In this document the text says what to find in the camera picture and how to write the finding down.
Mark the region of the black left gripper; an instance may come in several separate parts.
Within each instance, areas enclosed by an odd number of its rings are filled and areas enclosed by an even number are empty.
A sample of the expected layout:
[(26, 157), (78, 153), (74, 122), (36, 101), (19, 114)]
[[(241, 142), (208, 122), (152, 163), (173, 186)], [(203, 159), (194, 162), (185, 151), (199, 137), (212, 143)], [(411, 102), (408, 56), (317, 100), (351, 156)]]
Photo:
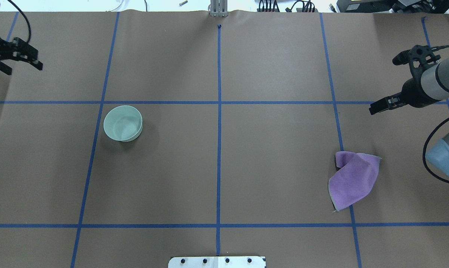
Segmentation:
[(12, 46), (0, 37), (0, 71), (12, 75), (12, 68), (2, 60), (10, 59), (29, 63), (39, 71), (43, 70), (43, 63), (38, 60), (38, 50), (19, 37), (14, 37)]

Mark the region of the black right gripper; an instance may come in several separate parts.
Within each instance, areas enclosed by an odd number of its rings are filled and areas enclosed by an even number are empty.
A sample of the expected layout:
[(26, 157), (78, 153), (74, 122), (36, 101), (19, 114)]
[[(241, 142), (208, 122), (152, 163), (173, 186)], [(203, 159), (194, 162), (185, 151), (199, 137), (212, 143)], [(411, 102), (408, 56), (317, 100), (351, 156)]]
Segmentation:
[(403, 86), (401, 93), (384, 97), (370, 104), (371, 115), (387, 110), (398, 109), (405, 105), (414, 108), (423, 108), (433, 104), (433, 99), (425, 94), (420, 83), (415, 78), (410, 78)]

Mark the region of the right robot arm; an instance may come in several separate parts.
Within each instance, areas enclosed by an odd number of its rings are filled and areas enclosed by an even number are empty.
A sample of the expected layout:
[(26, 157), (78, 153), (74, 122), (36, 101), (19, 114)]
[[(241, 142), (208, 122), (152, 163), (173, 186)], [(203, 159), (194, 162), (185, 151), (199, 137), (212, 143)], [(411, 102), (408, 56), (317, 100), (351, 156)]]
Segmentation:
[[(400, 107), (426, 108), (430, 105), (448, 105), (449, 99), (449, 58), (441, 60), (437, 51), (447, 46), (431, 47), (416, 45), (396, 55), (395, 66), (408, 65), (411, 78), (400, 92), (386, 96), (371, 103), (370, 114), (377, 114)], [(434, 178), (449, 184), (449, 132), (430, 145), (436, 133), (449, 124), (449, 116), (437, 124), (429, 133), (422, 149), (422, 163), (425, 170)]]

